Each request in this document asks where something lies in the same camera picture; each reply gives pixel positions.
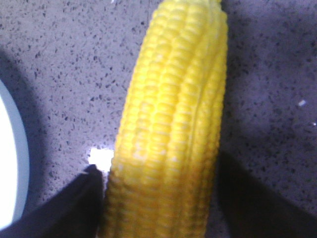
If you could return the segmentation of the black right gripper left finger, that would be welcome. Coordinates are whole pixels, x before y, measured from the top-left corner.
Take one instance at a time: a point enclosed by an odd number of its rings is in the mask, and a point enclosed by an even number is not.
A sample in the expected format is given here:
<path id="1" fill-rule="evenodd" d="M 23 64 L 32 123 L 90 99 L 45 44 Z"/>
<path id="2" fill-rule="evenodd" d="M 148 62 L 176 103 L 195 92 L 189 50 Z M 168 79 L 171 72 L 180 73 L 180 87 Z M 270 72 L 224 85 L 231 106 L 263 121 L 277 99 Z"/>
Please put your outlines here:
<path id="1" fill-rule="evenodd" d="M 44 205 L 0 232 L 2 238 L 94 238 L 103 210 L 103 175 L 88 166 Z"/>

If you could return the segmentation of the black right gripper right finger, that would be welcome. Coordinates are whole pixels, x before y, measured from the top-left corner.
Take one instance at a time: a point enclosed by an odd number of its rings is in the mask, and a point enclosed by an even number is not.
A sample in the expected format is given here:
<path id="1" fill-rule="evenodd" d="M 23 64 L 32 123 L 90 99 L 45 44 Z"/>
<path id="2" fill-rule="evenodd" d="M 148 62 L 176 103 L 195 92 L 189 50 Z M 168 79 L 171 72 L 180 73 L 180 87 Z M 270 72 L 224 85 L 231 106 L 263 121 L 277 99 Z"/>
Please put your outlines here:
<path id="1" fill-rule="evenodd" d="M 230 154 L 218 156 L 217 201 L 231 238 L 315 238 L 316 216 L 274 192 Z"/>

